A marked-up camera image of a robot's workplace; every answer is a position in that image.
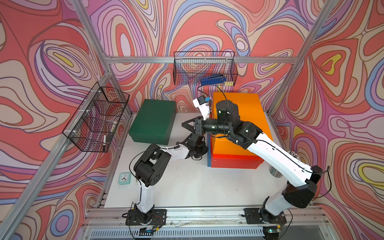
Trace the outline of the blue shoebox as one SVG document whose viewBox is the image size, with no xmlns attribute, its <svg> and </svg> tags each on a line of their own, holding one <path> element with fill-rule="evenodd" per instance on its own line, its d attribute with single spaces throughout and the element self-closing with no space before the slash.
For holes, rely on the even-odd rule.
<svg viewBox="0 0 384 240">
<path fill-rule="evenodd" d="M 211 151 L 211 137 L 209 134 L 207 134 L 207 147 L 208 147 L 207 166 L 211 168 L 212 167 L 212 151 Z"/>
</svg>

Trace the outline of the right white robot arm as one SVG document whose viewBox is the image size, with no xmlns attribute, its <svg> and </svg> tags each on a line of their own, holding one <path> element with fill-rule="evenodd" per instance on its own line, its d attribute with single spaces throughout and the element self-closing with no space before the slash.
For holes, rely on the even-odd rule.
<svg viewBox="0 0 384 240">
<path fill-rule="evenodd" d="M 184 122 L 182 126 L 199 137 L 204 134 L 223 135 L 233 144 L 261 157 L 288 181 L 284 189 L 266 198 L 260 213 L 278 216 L 291 207 L 306 208 L 315 196 L 323 169 L 301 162 L 278 146 L 258 126 L 242 121 L 239 108 L 232 101 L 218 102 L 217 118 L 210 118 L 208 100 L 205 97 L 194 99 L 193 104 L 202 115 Z"/>
</svg>

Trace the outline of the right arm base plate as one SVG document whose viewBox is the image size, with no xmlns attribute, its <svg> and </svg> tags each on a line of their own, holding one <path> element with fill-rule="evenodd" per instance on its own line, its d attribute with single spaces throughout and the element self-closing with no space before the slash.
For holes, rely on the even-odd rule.
<svg viewBox="0 0 384 240">
<path fill-rule="evenodd" d="M 285 225 L 287 219 L 283 216 L 283 212 L 274 216 L 268 211 L 260 208 L 245 208 L 244 213 L 241 214 L 247 221 L 247 224 L 266 224 L 266 225 Z"/>
</svg>

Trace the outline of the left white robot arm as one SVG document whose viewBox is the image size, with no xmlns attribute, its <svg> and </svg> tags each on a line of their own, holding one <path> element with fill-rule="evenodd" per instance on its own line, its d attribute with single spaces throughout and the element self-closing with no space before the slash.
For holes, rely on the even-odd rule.
<svg viewBox="0 0 384 240">
<path fill-rule="evenodd" d="M 154 204 L 154 186 L 164 175 L 168 164 L 174 160 L 200 160 L 208 152 L 204 136 L 191 133 L 184 141 L 174 146 L 151 144 L 138 154 L 134 165 L 135 179 L 139 182 L 140 198 L 136 209 L 140 213 L 150 213 Z"/>
</svg>

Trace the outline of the orange shoebox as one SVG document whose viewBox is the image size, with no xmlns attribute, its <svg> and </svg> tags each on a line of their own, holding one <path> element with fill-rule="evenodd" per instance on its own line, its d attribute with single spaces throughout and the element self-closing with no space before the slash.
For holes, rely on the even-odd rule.
<svg viewBox="0 0 384 240">
<path fill-rule="evenodd" d="M 240 120 L 251 122 L 259 127 L 273 141 L 277 140 L 275 131 L 273 130 L 262 103 L 257 94 L 245 93 L 225 93 L 215 92 L 213 95 L 213 104 L 216 105 L 219 101 L 229 100 L 238 105 Z M 225 138 L 211 138 L 213 146 L 213 154 L 218 155 L 239 155 L 251 156 L 255 154 L 243 149 L 242 147 L 230 142 Z"/>
</svg>

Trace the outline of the green shoebox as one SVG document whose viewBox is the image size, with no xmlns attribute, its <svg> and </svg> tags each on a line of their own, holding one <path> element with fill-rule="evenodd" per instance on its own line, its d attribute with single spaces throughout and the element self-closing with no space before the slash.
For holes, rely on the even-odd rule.
<svg viewBox="0 0 384 240">
<path fill-rule="evenodd" d="M 168 145 L 176 117 L 176 102 L 144 100 L 129 135 L 134 142 Z"/>
</svg>

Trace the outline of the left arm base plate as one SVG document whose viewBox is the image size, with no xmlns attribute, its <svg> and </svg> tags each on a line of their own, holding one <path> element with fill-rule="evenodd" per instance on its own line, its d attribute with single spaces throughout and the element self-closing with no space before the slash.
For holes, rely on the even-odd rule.
<svg viewBox="0 0 384 240">
<path fill-rule="evenodd" d="M 122 214 L 126 226 L 163 226 L 167 221 L 166 209 L 154 209 L 144 214 L 139 209 L 131 209 Z"/>
</svg>

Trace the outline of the red shoebox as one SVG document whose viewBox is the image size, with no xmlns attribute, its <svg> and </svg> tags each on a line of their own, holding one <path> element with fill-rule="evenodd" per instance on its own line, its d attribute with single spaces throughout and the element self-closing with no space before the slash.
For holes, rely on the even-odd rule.
<svg viewBox="0 0 384 240">
<path fill-rule="evenodd" d="M 208 167 L 222 169 L 257 169 L 264 160 L 259 156 L 212 154 Z"/>
</svg>

